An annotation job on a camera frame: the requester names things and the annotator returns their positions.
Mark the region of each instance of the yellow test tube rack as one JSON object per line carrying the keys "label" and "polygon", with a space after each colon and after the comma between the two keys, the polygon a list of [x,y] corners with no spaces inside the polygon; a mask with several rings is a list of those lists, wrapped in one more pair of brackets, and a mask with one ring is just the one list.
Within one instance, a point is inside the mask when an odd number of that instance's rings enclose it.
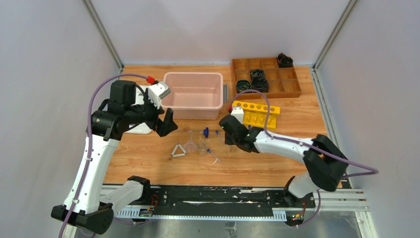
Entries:
{"label": "yellow test tube rack", "polygon": [[[267,105],[234,101],[232,106],[242,107],[242,109],[244,110],[244,125],[251,125],[264,128],[265,117],[267,116],[268,110]],[[267,128],[276,129],[276,118],[278,115],[280,115],[280,107],[270,105],[270,115],[268,116]]]}

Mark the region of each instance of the pink plastic bin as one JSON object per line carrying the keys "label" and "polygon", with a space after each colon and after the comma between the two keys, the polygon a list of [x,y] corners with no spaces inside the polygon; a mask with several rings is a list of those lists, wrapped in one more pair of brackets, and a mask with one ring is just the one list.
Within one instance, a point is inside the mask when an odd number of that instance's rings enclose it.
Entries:
{"label": "pink plastic bin", "polygon": [[220,73],[169,72],[163,81],[171,93],[162,100],[173,109],[174,119],[216,120],[223,106],[223,76]]}

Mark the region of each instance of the wooden table surface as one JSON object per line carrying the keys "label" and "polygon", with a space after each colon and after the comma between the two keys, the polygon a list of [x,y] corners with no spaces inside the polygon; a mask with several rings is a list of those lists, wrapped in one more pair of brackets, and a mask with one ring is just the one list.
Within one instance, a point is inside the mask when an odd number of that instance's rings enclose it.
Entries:
{"label": "wooden table surface", "polygon": [[[231,70],[225,65],[132,65],[124,69],[124,73],[151,75],[157,80],[162,80],[164,74],[171,71],[219,72],[223,75],[224,83],[228,84],[230,94],[232,92]],[[296,67],[296,74],[302,89],[299,98],[270,99],[271,105],[281,109],[275,132],[309,138],[326,134],[309,68]],[[146,84],[140,78],[124,79]],[[263,103],[263,100],[248,101]],[[179,129],[166,137],[161,138],[155,132],[148,135],[124,134],[111,159],[104,183],[124,183],[128,177],[136,175],[150,179],[151,184],[284,186],[291,176],[306,171],[303,164],[289,158],[247,153],[224,145],[215,131],[221,131],[221,137],[224,138],[218,122],[227,114],[227,107],[225,104],[217,120],[176,119]],[[209,138],[199,133],[206,126],[210,130]],[[221,162],[213,164],[212,155],[200,156],[197,152],[172,158],[173,148],[189,140],[190,130],[193,131],[194,142],[198,144],[204,141]]]}

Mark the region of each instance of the floor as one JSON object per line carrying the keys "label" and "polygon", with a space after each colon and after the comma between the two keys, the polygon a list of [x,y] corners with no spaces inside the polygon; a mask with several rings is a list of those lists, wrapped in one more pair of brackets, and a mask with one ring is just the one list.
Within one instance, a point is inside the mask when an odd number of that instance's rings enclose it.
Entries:
{"label": "floor", "polygon": [[[92,233],[80,231],[76,237],[90,238]],[[144,225],[124,225],[113,222],[100,238],[361,238],[354,212],[320,212],[316,219],[297,230],[286,227],[283,222],[229,222],[190,220],[151,220]]]}

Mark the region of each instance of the small glass vial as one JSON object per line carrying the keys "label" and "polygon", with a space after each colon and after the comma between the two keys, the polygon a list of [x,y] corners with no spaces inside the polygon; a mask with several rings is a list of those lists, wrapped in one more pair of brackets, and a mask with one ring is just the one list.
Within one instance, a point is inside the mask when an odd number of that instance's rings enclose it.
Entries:
{"label": "small glass vial", "polygon": [[197,145],[198,154],[204,156],[207,154],[207,146],[204,142],[199,142]]}

